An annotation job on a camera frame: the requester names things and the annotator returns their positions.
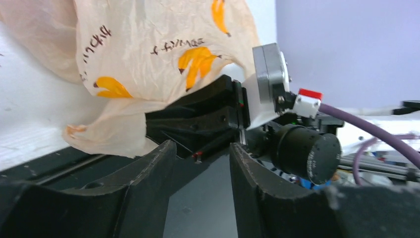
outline plastic bag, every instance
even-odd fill
[[[255,73],[259,45],[245,0],[75,0],[77,65],[92,95],[112,98],[90,125],[63,133],[91,154],[144,155],[145,113],[162,110],[237,63]]]
[[[80,84],[73,0],[0,0],[0,20],[46,68]]]

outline handwritten text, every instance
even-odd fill
[[[100,28],[100,34],[99,35],[92,35],[89,46],[85,47],[85,53],[83,54],[83,62],[87,63],[87,58],[89,58],[89,54],[95,53],[95,48],[98,47],[99,45],[103,46],[104,45],[104,40],[106,39],[108,36],[112,36],[111,35],[111,31],[108,30],[104,25],[102,25]]]
[[[168,51],[171,51],[175,48],[182,47],[182,46],[187,46],[187,47],[190,47],[190,48],[198,47],[199,45],[201,45],[203,43],[204,43],[204,41],[203,41],[202,38],[192,39],[192,40],[176,39],[176,40],[173,40],[173,41],[165,42],[165,44],[161,47],[154,46],[152,51],[150,52],[150,54],[158,55],[158,52],[160,52],[160,51],[168,52]]]

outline silver metal plate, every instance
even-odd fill
[[[277,43],[254,47],[254,64],[261,102],[273,102],[272,86],[283,83],[289,91],[286,60]]]

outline gray wall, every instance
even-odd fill
[[[278,0],[292,87],[338,107],[420,99],[419,0]]]

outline yellow banana print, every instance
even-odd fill
[[[230,37],[230,33],[224,24],[224,1],[225,0],[213,0],[211,14],[213,16],[213,21],[219,30]]]
[[[133,96],[112,77],[99,77],[94,84],[95,88],[105,88],[107,90],[97,93],[96,96],[106,98],[132,98]]]
[[[204,78],[210,72],[213,61],[220,57],[213,55],[207,47],[198,47],[187,50],[179,58],[178,69],[181,74],[190,61],[193,61],[187,74],[187,91],[194,86],[197,75],[200,74],[200,78]]]

